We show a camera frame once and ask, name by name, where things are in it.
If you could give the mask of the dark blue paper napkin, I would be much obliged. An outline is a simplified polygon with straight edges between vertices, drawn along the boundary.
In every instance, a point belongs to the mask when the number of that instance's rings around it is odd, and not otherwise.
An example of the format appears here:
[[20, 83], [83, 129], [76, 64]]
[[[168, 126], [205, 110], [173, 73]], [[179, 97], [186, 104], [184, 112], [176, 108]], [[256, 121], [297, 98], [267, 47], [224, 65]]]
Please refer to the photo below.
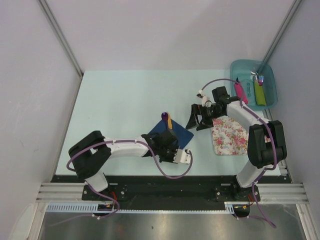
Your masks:
[[[175, 122], [174, 120], [171, 120], [172, 123], [172, 130], [177, 136], [178, 146], [180, 149], [184, 149], [188, 143], [192, 140], [194, 134], [187, 129], [185, 129], [182, 125]], [[163, 120], [159, 121], [155, 127], [149, 132], [149, 134], [155, 134], [155, 133], [162, 133], [164, 130], [166, 130], [168, 127], [168, 124], [164, 122]]]

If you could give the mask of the gold knife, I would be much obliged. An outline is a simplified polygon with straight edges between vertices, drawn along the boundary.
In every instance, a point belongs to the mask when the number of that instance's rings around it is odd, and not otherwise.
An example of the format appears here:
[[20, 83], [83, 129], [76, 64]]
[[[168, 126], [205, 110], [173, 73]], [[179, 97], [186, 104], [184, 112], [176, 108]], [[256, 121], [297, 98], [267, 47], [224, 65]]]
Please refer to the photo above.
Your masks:
[[167, 113], [167, 127], [168, 129], [172, 130], [173, 129], [173, 123], [172, 119], [169, 113]]

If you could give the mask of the purple spoon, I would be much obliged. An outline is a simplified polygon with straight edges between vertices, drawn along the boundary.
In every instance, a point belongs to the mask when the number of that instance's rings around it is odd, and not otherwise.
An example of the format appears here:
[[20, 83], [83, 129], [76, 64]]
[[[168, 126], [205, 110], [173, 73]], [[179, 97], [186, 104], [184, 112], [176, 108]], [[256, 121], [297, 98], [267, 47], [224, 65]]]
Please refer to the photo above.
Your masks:
[[162, 121], [164, 122], [166, 129], [168, 129], [168, 123], [167, 123], [168, 115], [167, 115], [167, 113], [168, 113], [168, 112], [163, 112], [163, 113], [161, 114], [161, 119], [162, 119]]

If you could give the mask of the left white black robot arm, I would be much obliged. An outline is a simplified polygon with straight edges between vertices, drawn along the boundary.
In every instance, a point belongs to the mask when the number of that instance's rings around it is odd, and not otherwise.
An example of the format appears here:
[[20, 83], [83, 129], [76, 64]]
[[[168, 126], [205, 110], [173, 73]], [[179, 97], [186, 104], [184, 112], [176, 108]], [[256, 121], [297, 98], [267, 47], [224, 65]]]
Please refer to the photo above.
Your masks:
[[102, 171], [109, 159], [121, 157], [159, 157], [160, 162], [179, 163], [181, 149], [176, 134], [167, 129], [162, 133], [142, 134], [135, 139], [105, 140], [98, 130], [91, 132], [68, 151], [70, 160], [66, 167], [78, 179], [93, 188], [100, 200], [110, 196], [111, 188]]

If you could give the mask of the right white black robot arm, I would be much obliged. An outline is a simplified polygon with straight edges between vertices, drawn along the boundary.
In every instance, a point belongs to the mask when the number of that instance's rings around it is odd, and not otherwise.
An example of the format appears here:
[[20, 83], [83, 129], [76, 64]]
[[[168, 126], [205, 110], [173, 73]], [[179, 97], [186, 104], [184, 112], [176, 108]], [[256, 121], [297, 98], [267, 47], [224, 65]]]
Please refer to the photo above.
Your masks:
[[266, 171], [276, 168], [287, 157], [283, 125], [280, 121], [260, 118], [238, 96], [230, 96], [224, 86], [212, 90], [211, 102], [201, 91], [201, 104], [192, 104], [186, 129], [197, 131], [212, 128], [214, 119], [223, 116], [238, 122], [248, 133], [248, 162], [235, 176], [230, 185], [230, 194], [242, 201], [254, 193], [254, 186]]

